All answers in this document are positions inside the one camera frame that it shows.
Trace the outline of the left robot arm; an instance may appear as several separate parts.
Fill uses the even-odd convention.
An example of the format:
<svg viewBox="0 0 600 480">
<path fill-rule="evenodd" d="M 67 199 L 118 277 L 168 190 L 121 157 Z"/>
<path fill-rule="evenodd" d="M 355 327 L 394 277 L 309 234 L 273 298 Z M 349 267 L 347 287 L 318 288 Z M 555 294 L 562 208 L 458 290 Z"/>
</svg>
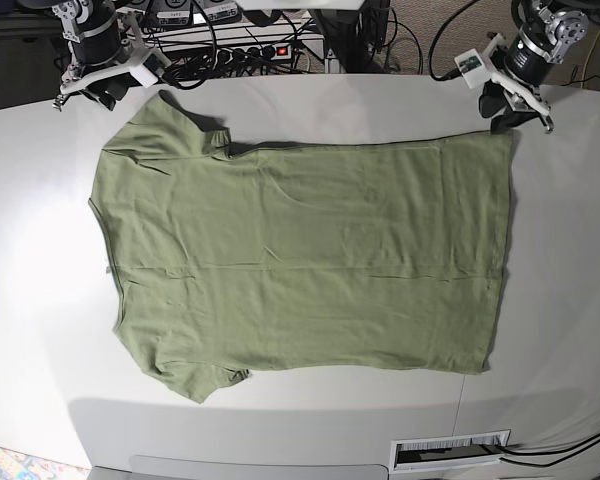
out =
<svg viewBox="0 0 600 480">
<path fill-rule="evenodd" d="M 584 10 L 566 1 L 514 1 L 521 20 L 516 36 L 493 36 L 481 57 L 488 78 L 478 101 L 480 115 L 493 134 L 539 120 L 554 129 L 551 107 L 540 92 L 550 71 L 587 33 Z"/>
</svg>

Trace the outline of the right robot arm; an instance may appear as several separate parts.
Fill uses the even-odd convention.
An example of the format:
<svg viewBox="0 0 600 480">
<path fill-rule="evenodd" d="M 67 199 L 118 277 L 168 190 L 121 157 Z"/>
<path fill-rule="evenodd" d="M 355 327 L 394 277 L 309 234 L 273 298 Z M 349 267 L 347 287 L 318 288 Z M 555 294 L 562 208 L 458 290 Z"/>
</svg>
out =
<svg viewBox="0 0 600 480">
<path fill-rule="evenodd" d="M 70 52 L 56 110 L 82 95 L 111 111 L 130 88 L 158 83 L 159 63 L 142 39 L 135 11 L 119 11 L 113 1 L 61 1 L 51 10 Z"/>
</svg>

